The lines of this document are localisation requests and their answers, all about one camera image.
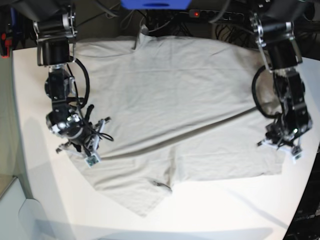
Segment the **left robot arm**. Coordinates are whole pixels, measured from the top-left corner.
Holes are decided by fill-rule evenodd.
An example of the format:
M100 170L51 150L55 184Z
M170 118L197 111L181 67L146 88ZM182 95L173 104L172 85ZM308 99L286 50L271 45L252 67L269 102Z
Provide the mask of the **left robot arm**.
M301 136L313 126L305 102L305 85L297 70L303 58L294 34L294 22L305 12L308 2L250 0L248 5L255 42L264 62L253 77L252 96L259 112L272 120L258 145L287 147L292 156L297 156L302 152ZM272 75L280 112L266 113L258 100L256 83L263 71Z

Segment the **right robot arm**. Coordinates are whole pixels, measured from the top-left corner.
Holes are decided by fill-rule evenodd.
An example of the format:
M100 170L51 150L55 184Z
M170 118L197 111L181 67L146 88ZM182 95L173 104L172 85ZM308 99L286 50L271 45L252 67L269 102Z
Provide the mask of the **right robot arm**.
M114 139L103 133L109 117L97 124L90 122L93 105L87 106L90 77L85 66L75 56L76 9L69 0L10 0L15 10L33 22L37 44L37 65L48 68L45 82L46 95L52 111L46 116L48 129L67 139L57 152L69 151L85 160L97 162L101 139Z

